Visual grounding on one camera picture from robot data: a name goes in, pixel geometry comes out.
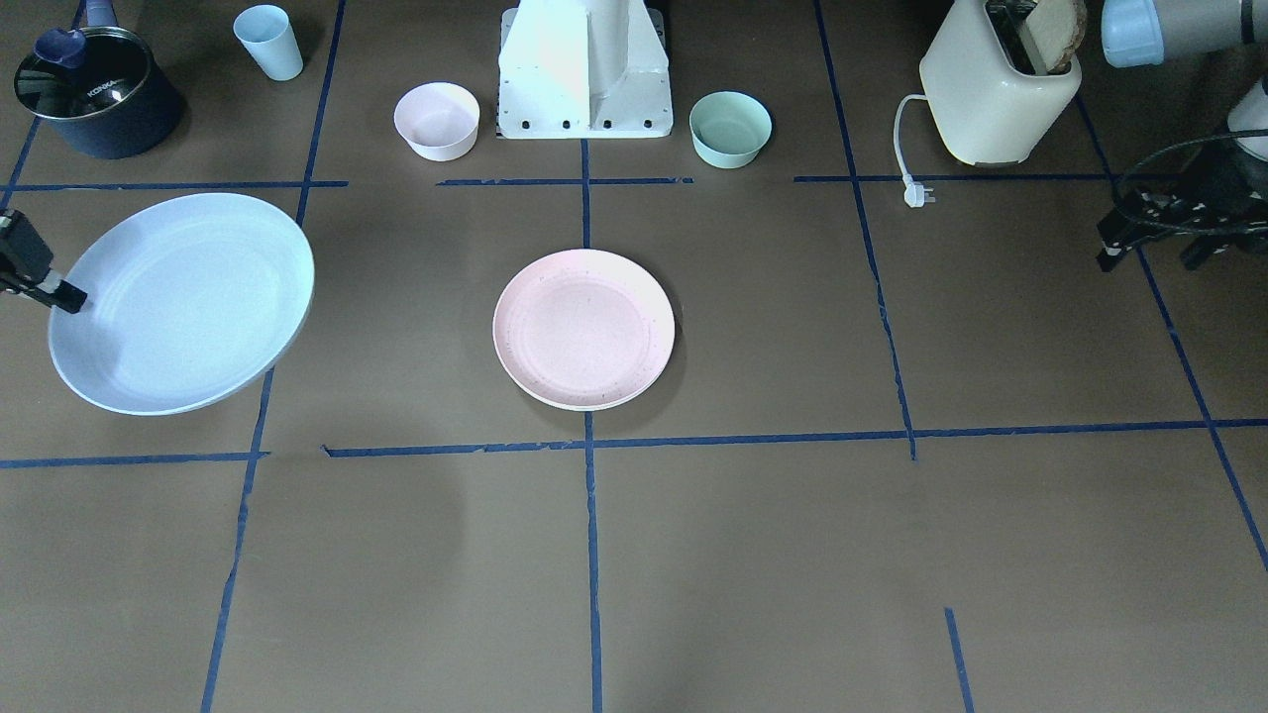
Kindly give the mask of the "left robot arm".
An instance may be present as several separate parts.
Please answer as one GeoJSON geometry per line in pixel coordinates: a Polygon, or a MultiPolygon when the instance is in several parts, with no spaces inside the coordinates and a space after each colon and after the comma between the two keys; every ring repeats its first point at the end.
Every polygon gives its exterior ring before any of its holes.
{"type": "MultiPolygon", "coordinates": [[[[1101,14],[1104,60],[1129,69],[1164,60],[1263,46],[1263,1],[1107,1],[1101,14]]],[[[1189,236],[1181,263],[1194,270],[1238,247],[1265,254],[1267,77],[1232,105],[1213,134],[1148,154],[1110,189],[1098,222],[1097,263],[1113,271],[1129,252],[1189,236]]]]}

